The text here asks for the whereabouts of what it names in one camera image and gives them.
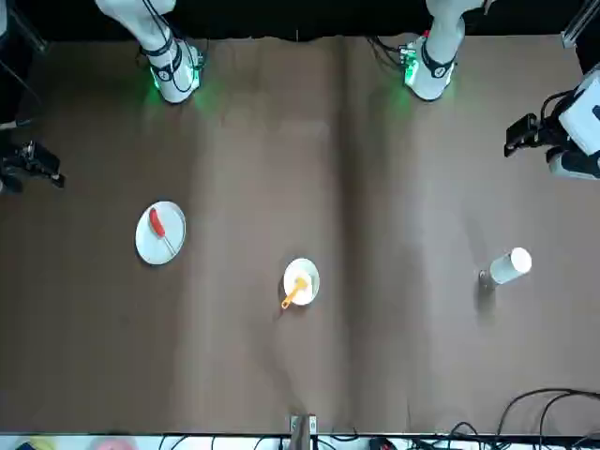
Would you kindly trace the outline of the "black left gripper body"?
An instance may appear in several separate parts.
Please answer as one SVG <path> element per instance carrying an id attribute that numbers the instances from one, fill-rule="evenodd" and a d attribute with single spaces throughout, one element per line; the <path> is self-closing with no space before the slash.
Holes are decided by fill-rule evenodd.
<path id="1" fill-rule="evenodd" d="M 558 148 L 560 151 L 568 149 L 568 134 L 556 114 L 540 114 L 536 144 Z"/>

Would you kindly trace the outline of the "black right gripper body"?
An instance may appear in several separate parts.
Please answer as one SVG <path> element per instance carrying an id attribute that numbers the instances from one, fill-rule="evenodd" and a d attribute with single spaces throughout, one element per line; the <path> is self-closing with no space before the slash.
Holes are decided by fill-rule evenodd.
<path id="1" fill-rule="evenodd" d="M 23 169 L 27 145 L 4 145 L 1 147 L 1 192 L 22 193 L 23 182 L 18 172 Z"/>

